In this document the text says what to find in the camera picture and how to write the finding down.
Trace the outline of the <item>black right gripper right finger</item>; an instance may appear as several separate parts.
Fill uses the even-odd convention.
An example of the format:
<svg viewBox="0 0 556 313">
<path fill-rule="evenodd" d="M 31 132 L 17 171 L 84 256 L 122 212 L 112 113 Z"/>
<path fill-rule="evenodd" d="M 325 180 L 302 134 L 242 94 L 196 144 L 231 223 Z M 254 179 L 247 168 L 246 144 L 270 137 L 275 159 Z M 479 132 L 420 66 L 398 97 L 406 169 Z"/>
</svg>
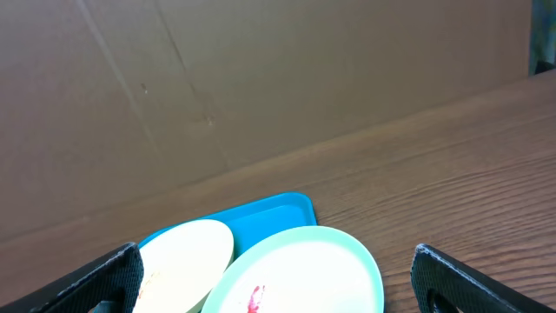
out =
<svg viewBox="0 0 556 313">
<path fill-rule="evenodd" d="M 410 281 L 425 313 L 555 313 L 436 248 L 416 246 Z"/>
</svg>

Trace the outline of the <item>light blue plate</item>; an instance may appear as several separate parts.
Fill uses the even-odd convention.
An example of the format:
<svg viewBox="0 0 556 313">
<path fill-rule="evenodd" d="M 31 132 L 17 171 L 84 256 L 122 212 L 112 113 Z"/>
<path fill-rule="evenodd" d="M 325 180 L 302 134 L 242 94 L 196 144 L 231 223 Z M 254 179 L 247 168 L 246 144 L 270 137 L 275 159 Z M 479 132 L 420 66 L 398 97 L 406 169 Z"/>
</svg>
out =
<svg viewBox="0 0 556 313">
<path fill-rule="evenodd" d="M 284 230 L 241 254 L 202 313 L 382 312 L 377 262 L 348 233 L 325 226 Z"/>
</svg>

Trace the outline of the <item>yellow plate front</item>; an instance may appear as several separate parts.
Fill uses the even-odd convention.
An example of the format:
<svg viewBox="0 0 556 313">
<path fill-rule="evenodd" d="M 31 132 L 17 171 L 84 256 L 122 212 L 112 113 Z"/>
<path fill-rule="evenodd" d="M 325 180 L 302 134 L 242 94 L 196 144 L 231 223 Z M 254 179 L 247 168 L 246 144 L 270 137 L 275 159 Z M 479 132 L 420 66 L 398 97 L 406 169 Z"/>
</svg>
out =
<svg viewBox="0 0 556 313">
<path fill-rule="evenodd" d="M 222 222 L 183 223 L 140 248 L 144 268 L 134 313 L 199 312 L 234 256 Z"/>
</svg>

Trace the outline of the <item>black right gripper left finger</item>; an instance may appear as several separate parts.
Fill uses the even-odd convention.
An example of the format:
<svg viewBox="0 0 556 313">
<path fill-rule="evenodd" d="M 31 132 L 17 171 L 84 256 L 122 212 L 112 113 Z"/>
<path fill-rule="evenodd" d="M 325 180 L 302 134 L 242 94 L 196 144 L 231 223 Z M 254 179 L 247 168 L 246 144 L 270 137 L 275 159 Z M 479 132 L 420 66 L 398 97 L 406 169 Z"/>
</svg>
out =
<svg viewBox="0 0 556 313">
<path fill-rule="evenodd" d="M 144 268 L 136 243 L 125 243 L 27 296 L 8 303 L 2 312 L 102 312 L 134 309 Z"/>
</svg>

